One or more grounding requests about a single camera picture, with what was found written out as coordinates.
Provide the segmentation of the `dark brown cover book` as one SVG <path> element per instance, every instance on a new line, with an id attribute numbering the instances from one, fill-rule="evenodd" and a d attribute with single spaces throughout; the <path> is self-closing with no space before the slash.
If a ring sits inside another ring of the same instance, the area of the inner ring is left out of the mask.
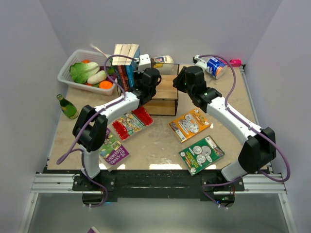
<path id="1" fill-rule="evenodd" d="M 127 58 L 125 59 L 124 67 L 128 76 L 133 73 L 133 66 L 136 64 L 136 62 L 133 60 L 135 58 L 135 53 L 137 50 L 136 47 L 136 44 L 127 44 L 126 47 L 125 55 L 127 56 Z"/>

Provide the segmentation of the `blue 26-storey treehouse book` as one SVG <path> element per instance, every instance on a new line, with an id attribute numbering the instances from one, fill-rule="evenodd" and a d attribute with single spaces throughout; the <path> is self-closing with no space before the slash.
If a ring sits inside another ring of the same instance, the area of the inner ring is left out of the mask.
<path id="1" fill-rule="evenodd" d="M 129 82 L 129 88 L 133 87 L 134 85 L 134 72 L 137 69 L 137 63 L 132 60 L 135 58 L 139 58 L 140 56 L 140 46 L 138 44 L 129 44 L 129 52 L 128 52 L 128 57 L 131 57 L 131 59 L 127 58 L 125 62 L 125 69 L 127 73 L 127 78 Z"/>

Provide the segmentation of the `black floral cover book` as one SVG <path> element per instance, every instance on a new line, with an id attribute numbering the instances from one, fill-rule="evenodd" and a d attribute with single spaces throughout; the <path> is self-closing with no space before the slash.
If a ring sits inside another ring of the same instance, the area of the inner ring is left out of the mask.
<path id="1" fill-rule="evenodd" d="M 122 49 L 122 44 L 116 44 L 115 48 L 114 48 L 114 53 L 113 55 L 119 55 L 121 53 L 121 49 Z M 119 57 L 115 56 L 112 58 L 112 67 L 114 69 L 114 73 L 116 75 L 118 84 L 120 85 L 120 87 L 123 89 L 123 83 L 122 83 L 122 78 L 118 69 L 118 62 L 119 62 Z"/>

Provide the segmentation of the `red back cover book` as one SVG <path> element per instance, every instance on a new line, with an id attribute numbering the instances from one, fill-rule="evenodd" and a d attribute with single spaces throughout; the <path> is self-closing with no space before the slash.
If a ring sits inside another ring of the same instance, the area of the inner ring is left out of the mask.
<path id="1" fill-rule="evenodd" d="M 121 47 L 121 52 L 120 55 L 124 55 L 124 56 L 128 56 L 129 51 L 130 51 L 130 44 L 123 44 Z M 121 76 L 121 80 L 122 80 L 122 85 L 123 85 L 123 89 L 125 91 L 129 90 L 129 82 L 128 82 L 128 77 L 127 77 L 127 71 L 125 68 L 125 64 L 126 64 L 126 58 L 125 57 L 119 57 L 119 74 Z"/>

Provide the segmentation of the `green back cover book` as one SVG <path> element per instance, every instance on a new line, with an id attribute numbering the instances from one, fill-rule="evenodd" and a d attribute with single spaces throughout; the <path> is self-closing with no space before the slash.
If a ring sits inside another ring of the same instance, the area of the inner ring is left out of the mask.
<path id="1" fill-rule="evenodd" d="M 183 149 L 178 154 L 186 165 L 190 175 L 194 176 L 223 158 L 225 152 L 209 135 Z"/>

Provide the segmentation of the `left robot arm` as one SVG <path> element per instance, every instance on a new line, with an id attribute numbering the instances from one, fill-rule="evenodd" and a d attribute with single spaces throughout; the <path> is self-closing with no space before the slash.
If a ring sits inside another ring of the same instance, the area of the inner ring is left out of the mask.
<path id="1" fill-rule="evenodd" d="M 72 134 L 84 153 L 82 166 L 86 176 L 83 184 L 89 190 L 96 190 L 101 184 L 101 179 L 97 176 L 100 173 L 99 148 L 105 141 L 107 126 L 122 115 L 148 103 L 161 82 L 160 72 L 155 68 L 147 68 L 139 76 L 130 92 L 125 92 L 104 105 L 84 106 L 76 121 Z"/>

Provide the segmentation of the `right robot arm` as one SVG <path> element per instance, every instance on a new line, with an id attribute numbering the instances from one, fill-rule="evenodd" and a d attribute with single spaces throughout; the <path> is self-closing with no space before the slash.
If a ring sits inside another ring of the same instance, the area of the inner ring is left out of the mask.
<path id="1" fill-rule="evenodd" d="M 219 189 L 227 191 L 234 180 L 248 173 L 255 173 L 276 158 L 275 132 L 254 124 L 230 104 L 225 103 L 222 94 L 208 87 L 203 70 L 198 66 L 183 67 L 173 80 L 173 86 L 186 94 L 192 103 L 217 119 L 238 139 L 242 150 L 235 162 L 221 170 L 216 179 Z"/>

